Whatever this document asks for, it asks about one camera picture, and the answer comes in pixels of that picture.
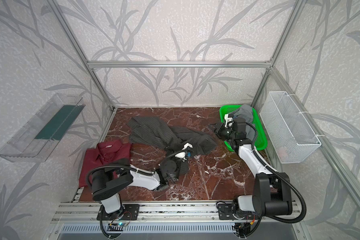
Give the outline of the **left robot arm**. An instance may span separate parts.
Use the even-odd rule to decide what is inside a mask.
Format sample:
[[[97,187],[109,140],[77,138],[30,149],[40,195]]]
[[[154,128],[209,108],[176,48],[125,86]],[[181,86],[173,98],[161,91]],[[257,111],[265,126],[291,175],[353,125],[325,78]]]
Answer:
[[[139,205],[122,203],[119,192],[126,187],[140,187],[160,192],[170,183],[176,183],[181,175],[187,174],[189,164],[186,159],[164,158],[159,168],[153,172],[130,165],[127,159],[90,170],[86,184],[92,191],[92,198],[101,204],[98,221],[137,219]]]

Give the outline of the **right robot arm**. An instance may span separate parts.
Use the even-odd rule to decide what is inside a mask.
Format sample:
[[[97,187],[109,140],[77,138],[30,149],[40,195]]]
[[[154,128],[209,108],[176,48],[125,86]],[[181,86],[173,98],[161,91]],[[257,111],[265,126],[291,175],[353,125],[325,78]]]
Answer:
[[[251,195],[238,196],[232,202],[232,215],[243,219],[247,215],[272,217],[291,215],[291,188],[259,154],[255,146],[258,131],[243,118],[228,118],[223,123],[210,124],[209,129],[232,150],[251,170],[255,182]]]

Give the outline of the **dark grey striped shirt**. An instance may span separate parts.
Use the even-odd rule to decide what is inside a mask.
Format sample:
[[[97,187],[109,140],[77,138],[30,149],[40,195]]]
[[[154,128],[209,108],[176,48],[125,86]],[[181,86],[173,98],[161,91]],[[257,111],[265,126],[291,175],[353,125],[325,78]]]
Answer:
[[[129,140],[134,144],[143,144],[175,153],[191,144],[191,156],[207,155],[218,146],[209,134],[194,131],[181,126],[169,126],[158,117],[132,117],[127,126],[132,129]]]

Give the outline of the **green plastic basket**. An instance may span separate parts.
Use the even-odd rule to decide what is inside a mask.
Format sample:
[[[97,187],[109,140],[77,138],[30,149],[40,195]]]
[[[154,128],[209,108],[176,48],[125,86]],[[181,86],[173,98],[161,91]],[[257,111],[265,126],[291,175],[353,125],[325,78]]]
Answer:
[[[224,106],[220,107],[219,113],[220,113],[221,122],[223,123],[225,121],[224,120],[225,114],[232,113],[233,111],[237,110],[240,106],[241,105],[224,105]],[[258,137],[256,139],[255,146],[256,146],[257,150],[262,151],[262,150],[266,149],[266,147],[268,146],[268,142],[267,142],[267,138],[266,138],[262,123],[258,116],[258,113],[254,108],[253,108],[253,113],[254,113],[254,123],[256,124],[255,128],[258,131]]]

